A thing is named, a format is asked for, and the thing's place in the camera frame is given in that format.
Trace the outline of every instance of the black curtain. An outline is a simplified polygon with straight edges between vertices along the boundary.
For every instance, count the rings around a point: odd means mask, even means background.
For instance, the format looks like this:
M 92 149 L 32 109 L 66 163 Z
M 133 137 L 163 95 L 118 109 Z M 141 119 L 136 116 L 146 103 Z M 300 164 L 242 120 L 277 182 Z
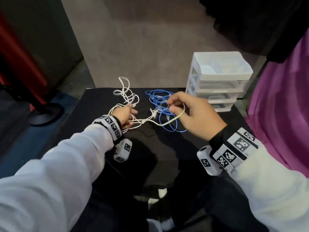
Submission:
M 307 0 L 200 0 L 240 50 L 284 62 L 309 27 Z

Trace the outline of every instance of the sleeve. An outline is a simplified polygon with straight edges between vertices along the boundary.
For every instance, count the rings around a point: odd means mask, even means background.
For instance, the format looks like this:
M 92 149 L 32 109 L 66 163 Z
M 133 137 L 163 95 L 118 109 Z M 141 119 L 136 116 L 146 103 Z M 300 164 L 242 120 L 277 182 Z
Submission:
M 104 153 L 113 146 L 110 132 L 91 124 L 41 160 L 30 160 L 14 176 L 0 179 L 0 230 L 70 231 L 103 170 Z
M 210 145 L 213 151 L 236 132 L 227 127 Z M 249 199 L 253 215 L 269 229 L 303 232 L 309 228 L 309 179 L 276 161 L 260 144 L 258 150 L 235 167 L 230 176 Z

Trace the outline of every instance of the magenta fabric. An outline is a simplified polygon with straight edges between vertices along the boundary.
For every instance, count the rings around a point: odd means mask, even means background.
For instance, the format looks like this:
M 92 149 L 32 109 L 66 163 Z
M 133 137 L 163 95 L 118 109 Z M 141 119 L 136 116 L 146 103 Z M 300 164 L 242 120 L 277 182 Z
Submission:
M 246 121 L 276 160 L 309 177 L 309 31 L 283 64 L 267 64 Z

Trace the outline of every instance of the hand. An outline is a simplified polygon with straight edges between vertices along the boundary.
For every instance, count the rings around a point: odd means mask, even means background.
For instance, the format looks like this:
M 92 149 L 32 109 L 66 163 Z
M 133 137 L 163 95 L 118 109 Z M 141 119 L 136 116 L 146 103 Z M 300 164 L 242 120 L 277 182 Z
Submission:
M 132 104 L 128 103 L 125 107 L 116 107 L 112 116 L 116 116 L 121 123 L 121 129 L 132 127 L 133 123 L 130 122 L 131 114 L 137 114 L 137 110 L 132 109 Z
M 190 109 L 190 116 L 183 113 L 179 120 L 195 136 L 209 141 L 226 126 L 226 123 L 211 107 L 207 99 L 178 92 L 171 95 L 167 101 L 167 104 L 170 106 L 170 112 L 176 116 L 180 115 L 183 111 L 183 108 L 179 107 L 183 103 Z

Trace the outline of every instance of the person's right hand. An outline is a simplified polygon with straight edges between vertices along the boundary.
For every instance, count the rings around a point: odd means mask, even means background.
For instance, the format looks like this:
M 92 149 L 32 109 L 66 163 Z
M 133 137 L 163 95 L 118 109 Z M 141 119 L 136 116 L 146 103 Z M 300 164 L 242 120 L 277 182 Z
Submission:
M 177 92 L 171 95 L 167 101 L 170 112 L 176 116 L 183 111 L 183 108 L 179 107 L 183 103 L 190 109 L 190 116 L 183 113 L 179 120 L 195 136 L 209 141 L 226 126 L 226 123 L 211 107 L 207 99 L 193 97 L 184 92 Z

